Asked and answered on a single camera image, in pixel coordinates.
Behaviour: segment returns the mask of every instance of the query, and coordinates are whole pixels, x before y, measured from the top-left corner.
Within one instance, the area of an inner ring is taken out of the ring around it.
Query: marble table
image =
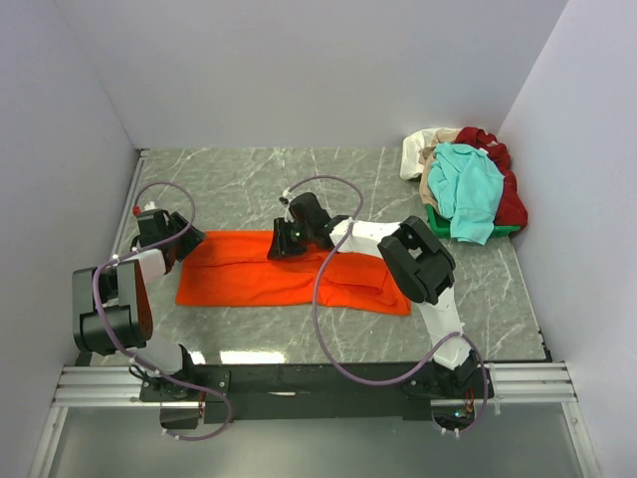
[[[318,173],[354,181],[365,194],[360,218],[391,222],[410,214],[426,220],[418,184],[398,176],[400,148],[202,148],[150,149],[141,154],[132,189],[156,180],[175,181],[197,202],[201,230],[272,230],[282,215],[278,198],[288,185]],[[334,181],[313,181],[313,191],[330,214],[348,214],[357,198]],[[157,186],[141,204],[154,200],[189,215],[177,190]],[[127,250],[136,221],[125,220],[115,249]],[[456,300],[465,332],[488,360],[545,359],[516,252],[508,238],[487,246],[443,241],[456,259]],[[155,329],[184,344],[206,363],[326,362],[312,325],[309,305],[270,308],[179,307],[174,296],[179,266],[147,290]],[[326,342],[339,361],[420,360],[431,347],[424,321],[350,309],[320,309]],[[93,364],[117,359],[94,358]]]

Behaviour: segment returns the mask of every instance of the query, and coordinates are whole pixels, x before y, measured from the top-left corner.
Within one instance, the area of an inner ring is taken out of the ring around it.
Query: orange towel
[[[266,258],[270,231],[214,231],[184,261],[175,302],[180,306],[291,306],[312,301],[326,251],[311,246],[285,261]],[[402,295],[384,261],[364,254],[336,254],[325,269],[318,302],[328,307],[406,316]]]

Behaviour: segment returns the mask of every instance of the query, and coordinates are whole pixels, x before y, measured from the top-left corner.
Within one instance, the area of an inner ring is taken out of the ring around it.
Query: back wall
[[[56,0],[137,147],[497,131],[566,0]]]

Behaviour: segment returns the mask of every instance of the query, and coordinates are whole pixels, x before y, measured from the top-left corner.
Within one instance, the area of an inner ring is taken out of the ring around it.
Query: turquoise cloth
[[[494,230],[505,177],[483,149],[443,142],[435,151],[429,187],[440,214],[451,219],[451,237],[484,246]]]

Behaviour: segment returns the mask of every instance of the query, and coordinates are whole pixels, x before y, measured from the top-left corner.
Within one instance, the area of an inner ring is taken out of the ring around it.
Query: cable
[[[207,433],[207,434],[201,435],[201,436],[185,436],[185,435],[180,435],[178,433],[175,433],[172,430],[166,430],[166,433],[168,435],[172,436],[173,438],[175,438],[177,440],[201,441],[201,440],[206,440],[208,438],[212,438],[213,436],[217,436],[219,433],[221,433],[223,430],[225,430],[228,427],[228,425],[230,424],[230,422],[232,421],[233,410],[232,410],[232,404],[230,403],[230,400],[228,399],[228,397],[225,394],[223,394],[223,393],[221,393],[221,392],[219,392],[217,390],[213,390],[212,388],[208,388],[206,386],[196,385],[194,383],[187,383],[185,381],[182,381],[182,380],[179,380],[177,378],[174,378],[174,377],[168,375],[167,373],[164,373],[163,371],[161,371],[153,363],[150,363],[149,361],[147,361],[147,360],[145,360],[143,358],[140,358],[140,357],[136,356],[135,354],[129,352],[127,349],[125,349],[124,346],[119,341],[119,339],[117,338],[117,336],[115,335],[115,332],[112,329],[112,326],[110,325],[110,322],[108,321],[108,318],[107,318],[106,313],[104,311],[104,307],[102,305],[102,298],[100,297],[100,275],[102,274],[102,272],[106,268],[111,267],[111,266],[115,266],[119,262],[124,261],[126,259],[129,259],[129,258],[133,257],[134,255],[139,254],[140,252],[144,252],[144,251],[147,251],[149,249],[154,249],[154,248],[157,248],[157,247],[161,247],[161,246],[163,246],[165,244],[168,244],[168,243],[180,238],[181,236],[183,236],[188,231],[188,229],[190,229],[190,226],[192,226],[192,223],[195,220],[195,213],[196,213],[195,200],[193,199],[192,195],[186,189],[184,189],[183,187],[181,187],[178,184],[175,184],[174,182],[156,181],[156,182],[151,182],[149,184],[146,184],[144,187],[142,187],[139,190],[139,192],[135,196],[133,205],[134,206],[137,205],[137,203],[139,202],[139,197],[147,189],[149,189],[150,187],[159,185],[159,184],[163,184],[163,185],[166,185],[166,186],[170,186],[170,187],[174,187],[176,189],[179,189],[181,192],[183,192],[186,195],[186,197],[190,201],[190,205],[192,207],[192,215],[190,216],[190,220],[186,224],[186,227],[184,227],[178,233],[176,233],[176,234],[174,234],[174,235],[172,235],[172,236],[170,236],[170,237],[168,237],[166,239],[162,239],[161,241],[155,242],[154,244],[150,244],[149,246],[142,247],[138,251],[128,252],[128,253],[122,255],[121,257],[115,255],[109,261],[104,262],[103,264],[98,266],[96,268],[96,271],[95,271],[94,275],[93,275],[93,298],[94,298],[94,302],[95,302],[95,305],[96,305],[96,311],[98,312],[98,315],[100,316],[100,319],[102,319],[102,323],[104,324],[104,328],[106,330],[106,334],[108,335],[108,337],[112,341],[112,344],[115,346],[115,348],[118,351],[120,351],[125,357],[128,357],[131,360],[131,363],[133,363],[133,364],[138,363],[141,366],[143,366],[144,368],[150,370],[152,373],[158,373],[159,376],[161,376],[162,378],[174,383],[175,385],[183,386],[185,388],[190,388],[190,389],[193,389],[193,390],[202,391],[204,393],[210,393],[211,395],[214,395],[217,398],[220,398],[226,404],[226,407],[228,408],[228,414],[226,415],[226,419],[221,424],[221,426],[219,426],[219,428],[217,428],[214,431],[211,431],[210,433]]]
[[[305,184],[306,182],[313,181],[315,179],[332,179],[332,180],[341,182],[341,183],[346,184],[347,186],[351,187],[358,194],[358,206],[356,207],[356,209],[354,210],[353,214],[351,215],[351,220],[349,222],[349,225],[347,226],[347,231],[342,236],[340,241],[338,241],[338,243],[336,243],[334,245],[333,249],[331,251],[329,251],[329,254],[327,254],[327,257],[325,258],[325,260],[320,265],[320,268],[318,269],[317,279],[315,280],[315,286],[314,286],[314,290],[313,290],[313,294],[312,294],[312,319],[313,319],[314,326],[315,326],[315,332],[317,334],[318,344],[320,345],[320,348],[322,349],[323,353],[325,354],[327,359],[331,362],[331,364],[334,366],[334,368],[336,368],[340,373],[342,373],[344,376],[346,376],[350,380],[353,380],[353,381],[355,381],[357,383],[361,383],[363,385],[388,386],[388,385],[395,385],[397,383],[400,383],[400,382],[406,380],[407,378],[409,378],[410,376],[412,376],[414,373],[416,373],[418,370],[420,370],[425,365],[425,363],[427,363],[433,357],[434,353],[436,351],[438,351],[438,349],[440,349],[443,346],[443,344],[445,344],[447,341],[453,339],[454,337],[461,337],[476,352],[476,356],[478,357],[478,361],[480,362],[480,367],[482,369],[483,386],[484,386],[484,390],[485,390],[484,397],[483,397],[483,400],[482,400],[482,407],[480,408],[480,411],[476,415],[476,419],[473,421],[473,423],[471,423],[469,426],[467,426],[467,428],[465,428],[464,430],[461,431],[461,433],[467,432],[476,423],[478,423],[482,419],[483,414],[487,410],[487,400],[489,399],[489,380],[487,378],[487,370],[485,368],[485,362],[484,362],[484,360],[483,360],[483,358],[482,358],[482,356],[480,354],[480,351],[478,351],[478,348],[476,347],[476,345],[466,335],[461,334],[460,332],[453,332],[453,333],[443,337],[440,340],[440,342],[438,344],[436,344],[433,347],[433,349],[431,349],[431,351],[429,351],[427,353],[427,355],[424,357],[424,359],[421,360],[420,362],[418,362],[411,370],[403,373],[400,376],[397,376],[396,378],[390,378],[390,379],[387,379],[387,380],[369,380],[367,378],[362,378],[360,376],[354,375],[353,373],[351,373],[351,372],[347,371],[345,368],[343,368],[343,366],[340,363],[338,363],[336,358],[329,351],[329,348],[327,347],[327,344],[325,343],[325,340],[324,340],[324,338],[322,336],[322,333],[320,331],[320,325],[319,325],[319,303],[318,303],[318,297],[319,297],[320,279],[322,278],[322,275],[325,272],[325,269],[327,268],[327,265],[329,264],[329,261],[331,261],[331,259],[334,257],[336,252],[338,252],[338,249],[340,248],[340,246],[342,246],[342,244],[351,235],[351,232],[352,232],[353,227],[354,227],[354,221],[355,221],[356,217],[358,216],[358,214],[360,213],[360,210],[362,209],[364,196],[362,194],[362,191],[354,183],[352,183],[352,182],[350,182],[347,179],[344,179],[342,177],[334,176],[334,175],[331,175],[331,174],[318,174],[316,176],[307,177],[306,179],[303,179],[303,180],[297,182],[296,184],[293,184],[292,186],[290,186],[287,189],[287,191],[288,192],[292,192],[293,190],[295,190],[296,188],[298,188],[302,184]]]

